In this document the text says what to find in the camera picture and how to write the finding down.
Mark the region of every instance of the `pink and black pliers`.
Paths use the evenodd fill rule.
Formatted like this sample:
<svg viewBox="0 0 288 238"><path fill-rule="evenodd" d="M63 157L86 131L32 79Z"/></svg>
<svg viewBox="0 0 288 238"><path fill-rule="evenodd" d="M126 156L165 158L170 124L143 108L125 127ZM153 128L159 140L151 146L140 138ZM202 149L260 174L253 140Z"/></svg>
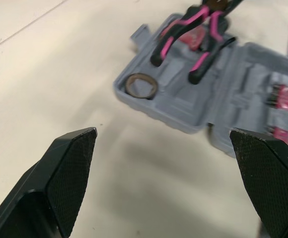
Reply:
<svg viewBox="0 0 288 238"><path fill-rule="evenodd" d="M226 1L228 3L224 11L213 10L210 4L208 4L208 0L203 0L201 6L193 5L188 8L186 14L160 39L151 55L150 62L154 66L159 67L166 58L170 47L179 37L201 25L210 17L207 49L188 75L188 80L192 84L198 84L213 64L220 50L227 45L223 36L229 27L229 22L225 16L235 9L243 0Z"/></svg>

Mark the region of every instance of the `gray plastic tool case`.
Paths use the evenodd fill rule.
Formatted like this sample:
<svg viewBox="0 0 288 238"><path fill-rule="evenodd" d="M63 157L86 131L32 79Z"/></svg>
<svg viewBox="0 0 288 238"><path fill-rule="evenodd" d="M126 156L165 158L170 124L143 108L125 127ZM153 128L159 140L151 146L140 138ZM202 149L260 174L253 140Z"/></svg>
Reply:
<svg viewBox="0 0 288 238"><path fill-rule="evenodd" d="M151 65L149 58L160 33L181 16L168 17L153 35L147 25L142 25L131 36L139 52L114 82L117 97L133 109L185 133L213 124L212 145L232 157L232 127L263 133L268 126L276 126L288 131L288 111L266 104L274 84L288 86L286 56L253 43L243 47L233 44L221 51L198 85L190 84L187 78L200 54L180 41L174 43L160 67ZM148 74L157 80L158 92L152 100L126 93L125 82L133 73Z"/></svg>

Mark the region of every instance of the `pink handle grip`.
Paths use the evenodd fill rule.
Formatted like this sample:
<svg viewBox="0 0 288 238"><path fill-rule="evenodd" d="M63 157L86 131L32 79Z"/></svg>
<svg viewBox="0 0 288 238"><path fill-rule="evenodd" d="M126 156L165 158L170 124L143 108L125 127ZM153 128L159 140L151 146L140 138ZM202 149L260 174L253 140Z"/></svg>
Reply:
<svg viewBox="0 0 288 238"><path fill-rule="evenodd" d="M203 55L199 58L194 67L191 69L191 72L199 69L199 67L203 64L208 55L209 52L203 53Z"/></svg>

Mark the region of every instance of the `pliers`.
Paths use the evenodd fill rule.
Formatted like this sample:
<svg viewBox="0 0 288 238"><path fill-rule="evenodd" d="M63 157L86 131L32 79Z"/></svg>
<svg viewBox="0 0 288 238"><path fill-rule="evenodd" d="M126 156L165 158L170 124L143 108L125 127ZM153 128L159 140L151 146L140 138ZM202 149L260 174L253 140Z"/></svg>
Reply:
<svg viewBox="0 0 288 238"><path fill-rule="evenodd" d="M188 75L192 84L198 84L206 74L220 50L227 45L223 36L229 28L225 18L243 0L203 0L202 5L193 5L187 9L186 14L160 39L153 51L150 62L159 67L174 42L186 32L201 25L210 17L208 46L198 59Z"/></svg>

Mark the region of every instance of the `black object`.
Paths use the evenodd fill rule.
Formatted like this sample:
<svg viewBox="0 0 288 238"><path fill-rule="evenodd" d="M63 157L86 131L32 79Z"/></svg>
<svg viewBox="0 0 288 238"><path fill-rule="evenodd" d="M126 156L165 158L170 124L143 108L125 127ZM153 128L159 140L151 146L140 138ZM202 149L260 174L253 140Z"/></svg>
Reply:
<svg viewBox="0 0 288 238"><path fill-rule="evenodd" d="M234 129L230 138L244 186L266 230L271 238L288 238L287 144L241 129Z"/></svg>
<svg viewBox="0 0 288 238"><path fill-rule="evenodd" d="M97 132L65 134L0 205L0 238L68 238L87 186Z"/></svg>
<svg viewBox="0 0 288 238"><path fill-rule="evenodd" d="M150 62L154 66L159 67L163 63L170 47L179 37L201 25L210 17L208 47L193 66L188 76L192 84L198 84L218 56L223 45L226 44L223 35L228 29L229 23L225 16L242 2L242 0L232 0L228 2L226 7L226 1L221 1L205 0L201 6L193 5L189 7L185 15L160 39L151 55ZM225 7L225 9L214 10L217 9L214 6L216 2L219 8Z"/></svg>

